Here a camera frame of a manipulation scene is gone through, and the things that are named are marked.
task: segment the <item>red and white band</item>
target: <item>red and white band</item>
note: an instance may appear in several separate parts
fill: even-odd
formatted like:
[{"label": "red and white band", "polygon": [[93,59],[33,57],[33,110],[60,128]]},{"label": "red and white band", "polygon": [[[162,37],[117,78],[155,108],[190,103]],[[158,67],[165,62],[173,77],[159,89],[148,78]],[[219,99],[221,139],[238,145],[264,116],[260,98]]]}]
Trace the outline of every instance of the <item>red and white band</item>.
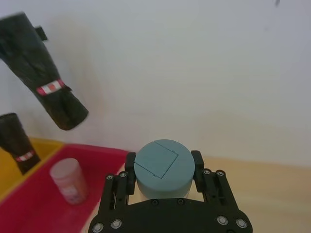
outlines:
[{"label": "red and white band", "polygon": [[32,150],[32,151],[30,151],[30,152],[28,152],[28,153],[26,153],[26,154],[24,154],[24,155],[22,155],[20,157],[15,158],[15,160],[18,161],[18,162],[27,161],[31,157],[33,157],[34,154],[35,154],[35,152]]},{"label": "red and white band", "polygon": [[42,87],[38,87],[37,92],[42,96],[46,96],[48,94],[51,94],[55,91],[62,89],[64,86],[65,86],[64,82],[61,79],[58,79]]}]

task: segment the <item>white wall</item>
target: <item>white wall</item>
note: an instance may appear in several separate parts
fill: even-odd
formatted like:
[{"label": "white wall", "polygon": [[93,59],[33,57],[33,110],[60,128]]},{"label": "white wall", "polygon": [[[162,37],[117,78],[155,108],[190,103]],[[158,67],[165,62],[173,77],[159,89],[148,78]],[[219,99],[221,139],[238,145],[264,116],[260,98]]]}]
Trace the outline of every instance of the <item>white wall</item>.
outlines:
[{"label": "white wall", "polygon": [[170,138],[206,155],[311,166],[311,1],[1,1],[1,16],[16,11],[44,28],[91,112],[61,131],[1,63],[0,110],[29,135],[128,150]]}]

